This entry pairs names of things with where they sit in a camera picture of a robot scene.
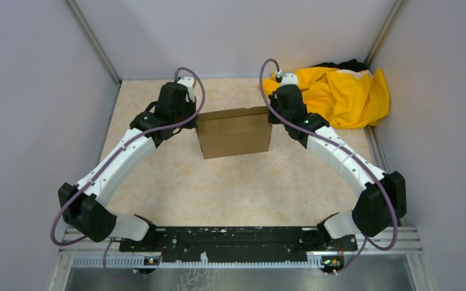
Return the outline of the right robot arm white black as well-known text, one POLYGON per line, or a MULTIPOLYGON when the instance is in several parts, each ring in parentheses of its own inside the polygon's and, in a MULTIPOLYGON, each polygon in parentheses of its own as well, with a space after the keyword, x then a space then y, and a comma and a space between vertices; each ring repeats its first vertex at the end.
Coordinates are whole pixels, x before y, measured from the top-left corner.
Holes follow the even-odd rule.
POLYGON ((323 158, 357 197, 350 211, 330 215, 317 226, 317 241, 325 250, 334 249, 344 236, 362 234, 371 239, 388 227, 397 240, 399 218, 406 214, 404 177, 387 173, 356 153, 317 113, 308 113, 302 93, 294 84, 281 85, 269 95, 269 122, 283 124, 290 138, 323 158))

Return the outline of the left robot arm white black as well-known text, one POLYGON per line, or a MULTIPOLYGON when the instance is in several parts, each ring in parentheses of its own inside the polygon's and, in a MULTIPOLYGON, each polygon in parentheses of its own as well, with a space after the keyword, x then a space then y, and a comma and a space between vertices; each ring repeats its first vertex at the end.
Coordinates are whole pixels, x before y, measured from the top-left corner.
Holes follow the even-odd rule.
POLYGON ((158 242, 155 225, 138 215, 113 213, 107 205, 131 171, 163 141, 182 129, 196 128, 194 88, 191 77, 165 83, 158 101, 133 119, 120 142, 89 174, 59 188, 57 217, 93 242, 130 239, 141 250, 152 250, 158 242))

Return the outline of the brown cardboard box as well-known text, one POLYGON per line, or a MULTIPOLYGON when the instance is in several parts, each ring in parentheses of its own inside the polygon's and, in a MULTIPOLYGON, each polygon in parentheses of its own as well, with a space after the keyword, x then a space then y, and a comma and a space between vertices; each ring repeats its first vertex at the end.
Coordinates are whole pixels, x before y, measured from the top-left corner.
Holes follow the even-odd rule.
POLYGON ((267 152, 272 124, 265 106, 201 113, 195 129, 204 159, 267 152))

